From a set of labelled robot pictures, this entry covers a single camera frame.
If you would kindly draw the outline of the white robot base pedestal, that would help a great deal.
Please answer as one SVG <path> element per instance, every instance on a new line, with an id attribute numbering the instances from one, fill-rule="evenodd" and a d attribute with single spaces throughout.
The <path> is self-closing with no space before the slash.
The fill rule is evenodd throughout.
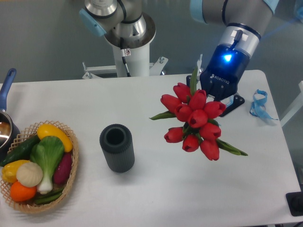
<path id="1" fill-rule="evenodd" d="M 83 63 L 83 79 L 110 77 L 147 77 L 164 75 L 168 58 L 160 56 L 156 62 L 150 62 L 150 45 L 134 49 L 120 49 L 112 45 L 115 64 L 110 66 L 86 67 Z"/>

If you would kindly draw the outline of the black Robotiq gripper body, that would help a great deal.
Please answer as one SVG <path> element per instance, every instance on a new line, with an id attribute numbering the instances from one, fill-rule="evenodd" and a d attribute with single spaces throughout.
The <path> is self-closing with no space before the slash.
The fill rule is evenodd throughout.
<path id="1" fill-rule="evenodd" d="M 215 101 L 237 93 L 238 83 L 260 42 L 260 34 L 249 26 L 230 23 L 206 67 L 200 74 L 201 88 Z"/>

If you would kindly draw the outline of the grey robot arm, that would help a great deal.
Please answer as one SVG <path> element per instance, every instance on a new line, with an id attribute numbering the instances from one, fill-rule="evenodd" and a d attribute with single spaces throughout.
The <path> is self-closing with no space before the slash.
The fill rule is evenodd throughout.
<path id="1" fill-rule="evenodd" d="M 191 17 L 205 24 L 225 25 L 223 35 L 199 80 L 216 101 L 233 97 L 223 115 L 244 103 L 238 83 L 275 13 L 276 0 L 192 0 Z M 149 76 L 153 19 L 140 0 L 87 0 L 79 12 L 86 28 L 112 46 L 118 77 Z"/>

